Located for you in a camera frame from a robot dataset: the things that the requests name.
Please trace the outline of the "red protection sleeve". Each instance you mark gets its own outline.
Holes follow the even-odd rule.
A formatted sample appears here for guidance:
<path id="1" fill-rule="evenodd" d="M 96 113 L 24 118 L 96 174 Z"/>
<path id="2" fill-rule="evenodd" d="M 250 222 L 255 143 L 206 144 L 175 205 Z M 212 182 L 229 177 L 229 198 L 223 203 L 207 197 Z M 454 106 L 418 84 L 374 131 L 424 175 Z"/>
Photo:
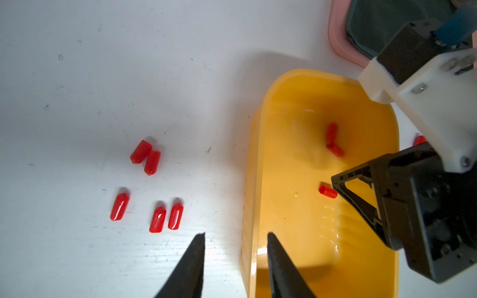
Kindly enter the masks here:
<path id="1" fill-rule="evenodd" d="M 147 175 L 154 175 L 159 167 L 161 152 L 152 150 L 147 157 L 147 161 L 144 167 L 144 171 Z"/>
<path id="2" fill-rule="evenodd" d="M 323 196 L 329 197 L 331 199 L 335 199 L 338 196 L 337 191 L 326 185 L 320 185 L 318 190 Z"/>
<path id="3" fill-rule="evenodd" d="M 166 208 L 164 206 L 159 206 L 154 210 L 149 232 L 150 233 L 160 233 L 163 230 L 164 222 L 166 217 Z"/>
<path id="4" fill-rule="evenodd" d="M 335 143 L 335 141 L 337 140 L 338 131 L 339 131 L 338 124 L 336 124 L 335 122 L 332 122 L 329 124 L 326 135 L 325 135 L 326 144 Z"/>
<path id="5" fill-rule="evenodd" d="M 152 151 L 152 144 L 146 140 L 141 140 L 130 156 L 130 161 L 134 164 L 141 164 L 149 156 Z"/>
<path id="6" fill-rule="evenodd" d="M 329 143 L 326 145 L 326 148 L 338 158 L 342 158 L 345 155 L 344 150 L 335 143 Z"/>
<path id="7" fill-rule="evenodd" d="M 413 140 L 413 143 L 412 143 L 412 146 L 417 146 L 417 145 L 420 145 L 420 144 L 423 144 L 427 141 L 427 139 L 425 138 L 425 136 L 423 135 L 418 135 L 414 138 Z"/>
<path id="8" fill-rule="evenodd" d="M 116 196 L 116 199 L 111 210 L 110 219 L 112 221 L 120 221 L 124 217 L 124 214 L 129 203 L 130 196 L 127 192 L 122 192 Z"/>
<path id="9" fill-rule="evenodd" d="M 184 211 L 184 206 L 180 202 L 172 206 L 170 218 L 168 221 L 168 228 L 170 230 L 178 230 L 180 228 L 183 211 Z"/>

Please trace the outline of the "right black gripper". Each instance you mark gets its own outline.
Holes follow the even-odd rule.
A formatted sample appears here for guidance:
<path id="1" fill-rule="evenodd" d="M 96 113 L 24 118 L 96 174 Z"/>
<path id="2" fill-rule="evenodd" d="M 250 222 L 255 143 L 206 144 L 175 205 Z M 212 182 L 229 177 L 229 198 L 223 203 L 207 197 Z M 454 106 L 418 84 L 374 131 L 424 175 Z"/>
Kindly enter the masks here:
<path id="1" fill-rule="evenodd" d="M 360 180 L 378 207 L 346 187 Z M 333 189 L 407 264 L 443 283 L 477 262 L 477 170 L 448 173 L 428 144 L 420 144 L 331 177 Z"/>

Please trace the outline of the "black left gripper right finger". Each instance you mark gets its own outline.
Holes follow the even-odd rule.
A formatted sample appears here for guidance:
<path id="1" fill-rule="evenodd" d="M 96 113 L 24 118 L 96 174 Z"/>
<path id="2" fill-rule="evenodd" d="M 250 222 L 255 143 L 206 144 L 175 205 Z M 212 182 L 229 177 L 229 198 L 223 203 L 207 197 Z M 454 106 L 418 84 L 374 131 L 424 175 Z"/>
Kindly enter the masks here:
<path id="1" fill-rule="evenodd" d="M 267 235 L 267 257 L 273 298 L 316 298 L 273 232 Z"/>

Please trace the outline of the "yellow plastic storage box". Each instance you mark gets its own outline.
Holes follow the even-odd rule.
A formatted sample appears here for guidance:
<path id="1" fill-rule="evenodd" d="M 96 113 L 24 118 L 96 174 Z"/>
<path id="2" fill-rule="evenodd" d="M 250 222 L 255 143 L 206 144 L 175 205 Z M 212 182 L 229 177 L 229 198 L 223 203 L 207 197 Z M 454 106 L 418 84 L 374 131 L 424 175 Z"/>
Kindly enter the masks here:
<path id="1" fill-rule="evenodd" d="M 326 148 L 339 125 L 338 158 Z M 298 69 L 279 77 L 252 118 L 240 268 L 250 298 L 271 295 L 267 235 L 273 232 L 319 298 L 395 298 L 399 255 L 342 197 L 319 192 L 331 177 L 399 150 L 391 106 L 350 78 Z"/>

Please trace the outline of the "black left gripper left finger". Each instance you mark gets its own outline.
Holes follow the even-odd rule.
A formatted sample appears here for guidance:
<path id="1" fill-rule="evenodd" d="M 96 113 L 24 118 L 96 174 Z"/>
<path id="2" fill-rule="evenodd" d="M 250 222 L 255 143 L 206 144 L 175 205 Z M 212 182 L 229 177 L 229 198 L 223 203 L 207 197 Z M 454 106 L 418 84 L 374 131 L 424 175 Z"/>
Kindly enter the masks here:
<path id="1" fill-rule="evenodd" d="M 205 233 L 195 235 L 156 298 L 200 298 L 202 296 Z"/>

